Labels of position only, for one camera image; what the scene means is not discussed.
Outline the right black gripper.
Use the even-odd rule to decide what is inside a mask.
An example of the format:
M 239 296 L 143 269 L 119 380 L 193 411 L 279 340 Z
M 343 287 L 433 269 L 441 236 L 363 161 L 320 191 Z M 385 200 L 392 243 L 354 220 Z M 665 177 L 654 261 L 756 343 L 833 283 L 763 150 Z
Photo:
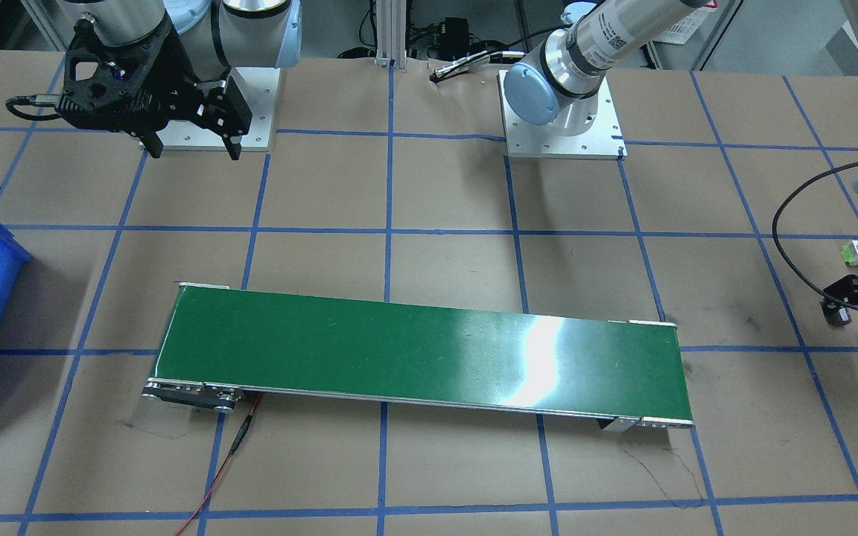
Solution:
M 54 109 L 78 129 L 126 133 L 152 159 L 164 144 L 158 132 L 173 120 L 194 120 L 203 95 L 186 48 L 166 13 L 81 13 L 65 55 L 65 76 Z M 222 142 L 233 162 L 251 122 L 245 103 L 232 106 Z

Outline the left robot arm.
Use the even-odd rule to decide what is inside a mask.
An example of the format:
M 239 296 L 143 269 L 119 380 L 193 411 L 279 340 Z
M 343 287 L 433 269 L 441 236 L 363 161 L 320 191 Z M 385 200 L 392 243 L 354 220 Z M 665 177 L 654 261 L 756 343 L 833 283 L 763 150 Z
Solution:
M 575 106 L 595 101 L 606 72 L 671 24 L 704 7 L 702 1 L 605 1 L 593 9 L 569 7 L 562 26 L 528 52 L 501 78 L 504 108 L 521 124 L 554 125 Z M 842 4 L 858 42 L 858 1 Z M 858 170 L 858 162 L 845 166 Z M 854 181 L 858 193 L 858 176 Z M 830 325 L 849 323 L 858 312 L 858 275 L 846 275 L 826 288 L 821 312 Z

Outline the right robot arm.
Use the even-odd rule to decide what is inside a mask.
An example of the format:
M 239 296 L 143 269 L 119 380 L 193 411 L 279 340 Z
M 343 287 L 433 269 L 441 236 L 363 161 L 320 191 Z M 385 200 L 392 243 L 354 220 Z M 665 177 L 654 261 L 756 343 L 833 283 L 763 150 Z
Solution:
M 239 159 L 245 140 L 269 138 L 260 101 L 276 84 L 247 71 L 299 62 L 299 1 L 62 1 L 74 22 L 63 87 L 48 104 L 81 130 L 123 133 L 152 157 L 210 146 Z

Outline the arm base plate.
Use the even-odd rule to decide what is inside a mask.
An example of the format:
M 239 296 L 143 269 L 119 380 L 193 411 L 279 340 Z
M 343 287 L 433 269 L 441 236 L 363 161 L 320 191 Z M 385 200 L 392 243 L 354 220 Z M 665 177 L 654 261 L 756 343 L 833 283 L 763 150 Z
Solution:
M 548 124 L 535 125 L 510 108 L 504 95 L 506 74 L 498 72 L 498 85 L 508 156 L 615 160 L 629 155 L 608 80 L 600 82 L 598 94 L 592 98 L 566 106 Z
M 224 81 L 200 84 L 208 100 L 194 111 L 194 120 L 173 120 L 157 133 L 163 150 L 221 150 L 228 141 L 242 152 L 271 150 L 282 68 L 232 68 Z M 250 125 L 244 133 L 231 130 L 232 106 L 245 103 Z

